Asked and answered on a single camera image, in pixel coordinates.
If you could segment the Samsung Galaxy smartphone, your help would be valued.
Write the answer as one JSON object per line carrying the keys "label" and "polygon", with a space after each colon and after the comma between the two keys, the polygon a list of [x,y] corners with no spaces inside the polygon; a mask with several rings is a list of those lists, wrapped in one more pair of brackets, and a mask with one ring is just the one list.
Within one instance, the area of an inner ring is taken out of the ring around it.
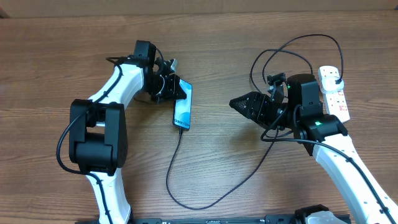
{"label": "Samsung Galaxy smartphone", "polygon": [[180,128],[190,129],[190,115],[192,111],[192,85],[180,79],[180,88],[186,93],[186,98],[175,101],[173,124]]}

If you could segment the white power strip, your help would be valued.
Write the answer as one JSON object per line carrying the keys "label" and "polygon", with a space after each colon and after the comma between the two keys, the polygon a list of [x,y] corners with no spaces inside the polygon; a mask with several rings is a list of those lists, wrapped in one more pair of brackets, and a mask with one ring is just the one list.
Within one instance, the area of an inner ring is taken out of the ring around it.
{"label": "white power strip", "polygon": [[[320,81],[322,78],[334,77],[335,80],[340,79],[339,71],[336,67],[325,65],[318,69],[318,78]],[[348,111],[348,106],[343,90],[334,92],[332,94],[323,94],[323,101],[325,104],[325,109],[328,114],[335,115],[342,123],[350,120],[350,115]]]}

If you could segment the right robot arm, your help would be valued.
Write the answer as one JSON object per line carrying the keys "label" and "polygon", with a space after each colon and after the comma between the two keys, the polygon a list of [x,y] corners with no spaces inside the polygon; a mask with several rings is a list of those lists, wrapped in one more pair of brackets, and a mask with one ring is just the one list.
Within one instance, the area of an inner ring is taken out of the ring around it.
{"label": "right robot arm", "polygon": [[274,75],[269,95],[249,92],[229,105],[271,129],[291,129],[290,141],[303,144],[330,176],[356,223],[397,223],[397,204],[385,193],[359,157],[343,123],[323,112],[319,85],[308,73]]}

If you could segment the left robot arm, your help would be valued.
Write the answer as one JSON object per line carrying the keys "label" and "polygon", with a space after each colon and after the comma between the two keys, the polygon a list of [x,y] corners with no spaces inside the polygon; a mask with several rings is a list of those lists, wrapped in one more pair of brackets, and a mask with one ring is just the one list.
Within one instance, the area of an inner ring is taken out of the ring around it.
{"label": "left robot arm", "polygon": [[68,139],[70,161],[78,166],[75,173],[92,186],[99,209],[96,222],[133,223],[122,175],[128,152],[126,109],[140,91],[156,104],[186,100],[188,93],[175,73],[178,60],[165,60],[149,41],[138,40],[131,55],[107,61],[113,74],[87,100],[71,103],[70,123],[60,139]]}

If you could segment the white charger plug adapter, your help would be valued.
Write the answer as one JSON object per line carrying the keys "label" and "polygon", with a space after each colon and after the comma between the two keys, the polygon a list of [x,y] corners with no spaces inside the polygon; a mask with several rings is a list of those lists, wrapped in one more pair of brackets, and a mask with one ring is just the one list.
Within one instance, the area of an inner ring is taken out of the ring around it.
{"label": "white charger plug adapter", "polygon": [[334,92],[343,90],[344,86],[345,83],[343,80],[337,83],[337,80],[335,80],[334,77],[326,77],[322,78],[321,80],[320,90],[323,94],[332,94]]}

